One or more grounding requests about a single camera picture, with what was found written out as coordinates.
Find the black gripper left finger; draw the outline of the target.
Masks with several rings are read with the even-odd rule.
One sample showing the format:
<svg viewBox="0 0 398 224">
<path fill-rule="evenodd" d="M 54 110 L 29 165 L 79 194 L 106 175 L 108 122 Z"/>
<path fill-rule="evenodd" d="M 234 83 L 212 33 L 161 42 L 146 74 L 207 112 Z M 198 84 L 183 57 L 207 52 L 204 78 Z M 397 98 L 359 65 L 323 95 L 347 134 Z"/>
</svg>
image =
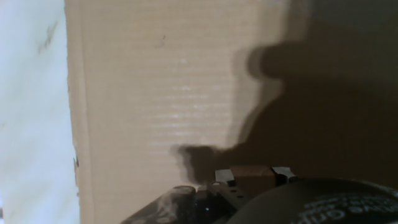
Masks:
<svg viewBox="0 0 398 224">
<path fill-rule="evenodd" d="M 231 169 L 215 171 L 215 181 L 208 184 L 207 190 L 217 199 L 226 202 L 234 209 L 240 209 L 251 197 L 238 188 Z"/>
</svg>

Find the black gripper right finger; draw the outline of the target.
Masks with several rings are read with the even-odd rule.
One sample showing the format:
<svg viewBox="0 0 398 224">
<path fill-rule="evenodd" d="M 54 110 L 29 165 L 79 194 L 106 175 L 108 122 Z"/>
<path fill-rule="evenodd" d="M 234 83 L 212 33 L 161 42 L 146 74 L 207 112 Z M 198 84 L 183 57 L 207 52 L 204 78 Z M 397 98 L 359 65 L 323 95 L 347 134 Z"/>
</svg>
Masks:
<svg viewBox="0 0 398 224">
<path fill-rule="evenodd" d="M 299 180 L 289 167 L 272 167 L 276 186 L 290 184 Z"/>
</svg>

